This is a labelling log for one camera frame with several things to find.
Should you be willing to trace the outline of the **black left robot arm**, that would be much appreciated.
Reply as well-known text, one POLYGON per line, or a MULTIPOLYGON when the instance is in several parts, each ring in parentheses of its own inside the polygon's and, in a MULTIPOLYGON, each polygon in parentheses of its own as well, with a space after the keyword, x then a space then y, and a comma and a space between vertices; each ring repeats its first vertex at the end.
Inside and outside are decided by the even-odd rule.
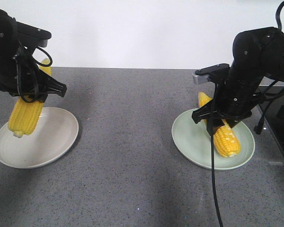
POLYGON ((53 79, 33 57, 36 49, 44 51, 51 33, 16 21, 0 9, 0 91, 19 96, 25 102, 44 102, 48 94, 63 97, 67 87, 53 79))

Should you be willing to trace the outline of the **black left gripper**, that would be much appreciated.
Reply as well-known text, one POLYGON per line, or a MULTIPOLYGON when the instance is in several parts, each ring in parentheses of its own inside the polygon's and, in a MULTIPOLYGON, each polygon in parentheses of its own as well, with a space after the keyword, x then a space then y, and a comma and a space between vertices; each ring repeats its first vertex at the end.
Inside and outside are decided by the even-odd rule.
POLYGON ((44 103, 48 94, 64 97, 67 86, 41 71, 30 52, 23 49, 11 57, 0 55, 0 91, 18 96, 26 103, 44 103))

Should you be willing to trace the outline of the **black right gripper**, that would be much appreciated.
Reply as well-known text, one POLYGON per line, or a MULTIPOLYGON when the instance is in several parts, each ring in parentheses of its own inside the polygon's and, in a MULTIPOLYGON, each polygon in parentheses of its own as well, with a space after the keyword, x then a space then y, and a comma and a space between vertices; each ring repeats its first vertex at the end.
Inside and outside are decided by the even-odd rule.
POLYGON ((255 106, 253 95, 262 79, 263 74, 257 70, 230 70, 218 92, 216 103, 211 100, 193 111, 193 121, 199 123, 212 119, 214 122, 222 122, 224 119, 231 128, 235 127, 252 115, 251 109, 255 106))

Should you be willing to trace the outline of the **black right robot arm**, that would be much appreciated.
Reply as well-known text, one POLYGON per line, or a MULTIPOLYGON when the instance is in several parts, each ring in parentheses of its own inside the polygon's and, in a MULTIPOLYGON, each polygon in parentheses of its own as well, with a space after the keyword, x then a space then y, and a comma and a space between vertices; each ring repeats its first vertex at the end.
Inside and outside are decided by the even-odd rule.
POLYGON ((193 111, 195 123, 213 119, 214 127, 227 120, 231 127, 251 116, 259 103, 274 101, 284 95, 265 95, 256 90, 267 77, 284 82, 284 33, 274 27, 244 31, 236 35, 233 63, 216 64, 193 72, 196 83, 216 84, 213 100, 193 111))

